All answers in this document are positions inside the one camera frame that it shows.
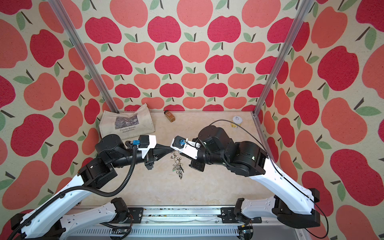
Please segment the metal key organizer plate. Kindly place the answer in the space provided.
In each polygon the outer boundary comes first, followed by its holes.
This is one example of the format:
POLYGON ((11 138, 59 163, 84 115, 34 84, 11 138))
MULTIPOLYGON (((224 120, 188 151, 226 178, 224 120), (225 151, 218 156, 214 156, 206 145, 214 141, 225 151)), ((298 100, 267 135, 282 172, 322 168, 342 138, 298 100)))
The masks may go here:
POLYGON ((173 169, 172 171, 175 172, 180 180, 183 178, 184 175, 184 168, 183 168, 183 163, 182 163, 182 157, 177 155, 175 152, 172 153, 171 159, 174 161, 173 163, 173 169))

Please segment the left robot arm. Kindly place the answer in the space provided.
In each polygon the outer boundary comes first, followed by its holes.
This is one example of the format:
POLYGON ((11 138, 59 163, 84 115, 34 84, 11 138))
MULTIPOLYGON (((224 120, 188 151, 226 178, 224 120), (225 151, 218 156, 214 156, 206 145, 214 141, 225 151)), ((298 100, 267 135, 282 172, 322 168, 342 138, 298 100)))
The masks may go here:
POLYGON ((28 214, 11 218, 13 240, 61 240, 76 228, 94 224, 112 227, 132 219, 132 214, 119 194, 131 179, 136 164, 151 170, 154 163, 174 151, 160 145, 154 135, 141 135, 137 141, 123 142, 116 134, 103 137, 96 144, 97 156, 80 169, 77 175, 58 193, 28 214), (86 197, 95 194, 112 198, 111 202, 87 212, 85 220, 65 219, 65 214, 86 197))

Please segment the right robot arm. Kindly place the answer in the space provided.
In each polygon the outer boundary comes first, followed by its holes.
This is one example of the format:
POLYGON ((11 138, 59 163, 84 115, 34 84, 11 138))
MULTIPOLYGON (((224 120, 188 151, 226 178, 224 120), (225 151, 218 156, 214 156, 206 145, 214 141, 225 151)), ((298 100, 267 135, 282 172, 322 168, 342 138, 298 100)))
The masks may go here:
POLYGON ((320 213, 315 207, 320 200, 320 192, 294 181, 257 144, 234 142, 223 128, 210 125, 192 141, 176 136, 171 148, 189 158, 190 167, 195 170, 203 172, 206 165, 224 166, 274 193, 273 197, 263 200, 238 199, 234 214, 239 221, 249 223, 254 218, 275 218, 295 229, 320 226, 320 213))

